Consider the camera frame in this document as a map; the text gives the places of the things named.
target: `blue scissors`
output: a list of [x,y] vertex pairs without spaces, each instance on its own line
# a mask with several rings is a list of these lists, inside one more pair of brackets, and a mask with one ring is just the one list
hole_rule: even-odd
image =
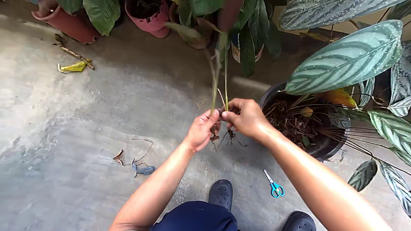
[[276,184],[270,177],[270,175],[267,173],[267,171],[264,169],[264,173],[266,174],[268,180],[270,181],[271,185],[271,195],[275,198],[279,198],[281,196],[284,196],[285,191],[284,188],[281,185]]

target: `red plant pot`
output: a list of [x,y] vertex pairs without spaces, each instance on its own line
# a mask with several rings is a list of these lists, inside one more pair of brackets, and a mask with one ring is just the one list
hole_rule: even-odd
[[53,13],[46,17],[41,17],[39,12],[32,11],[31,14],[37,20],[46,22],[75,40],[85,44],[93,43],[100,35],[94,27],[87,25],[80,18],[66,13],[60,5]]
[[164,38],[170,33],[170,28],[164,26],[169,21],[169,6],[165,0],[161,0],[160,10],[148,18],[136,18],[130,14],[130,1],[126,0],[127,15],[141,30],[149,32],[157,38]]

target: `black shoe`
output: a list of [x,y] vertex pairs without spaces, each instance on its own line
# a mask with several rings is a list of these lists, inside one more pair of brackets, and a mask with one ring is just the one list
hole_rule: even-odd
[[281,231],[316,231],[314,220],[305,212],[294,211]]
[[229,180],[218,180],[210,189],[208,195],[208,202],[210,204],[223,206],[231,211],[233,205],[233,186]]

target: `gray floor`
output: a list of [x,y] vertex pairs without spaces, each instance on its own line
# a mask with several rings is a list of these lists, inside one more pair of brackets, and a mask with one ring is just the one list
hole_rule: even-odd
[[[154,142],[143,160],[158,167],[211,104],[208,63],[176,33],[156,39],[126,20],[91,46],[69,41],[96,70],[63,75],[57,63],[76,59],[51,45],[54,32],[0,15],[1,230],[106,230],[147,178],[134,179],[131,166],[112,158],[120,149],[126,163],[141,157],[150,144],[131,138],[143,137]],[[282,83],[310,52],[282,54],[277,61],[265,52],[251,79]],[[233,58],[229,65],[231,76],[240,74]],[[230,97],[259,100],[263,92],[229,81]],[[206,201],[210,186],[224,178],[234,186],[232,212],[243,231],[280,230],[294,210],[312,215],[267,150],[237,137],[247,147],[222,144],[216,152],[210,144],[194,156],[163,214],[185,201]],[[392,153],[366,147],[410,171]],[[342,162],[337,155],[325,164],[348,180],[368,157],[344,148]],[[285,197],[270,196],[263,169],[284,186]],[[394,230],[410,229],[411,219],[380,173],[361,194]]]

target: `navy blue shorts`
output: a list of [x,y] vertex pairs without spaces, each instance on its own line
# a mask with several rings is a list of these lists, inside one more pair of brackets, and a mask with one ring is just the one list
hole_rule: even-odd
[[154,224],[150,231],[237,231],[237,220],[226,208],[204,201],[185,202]]

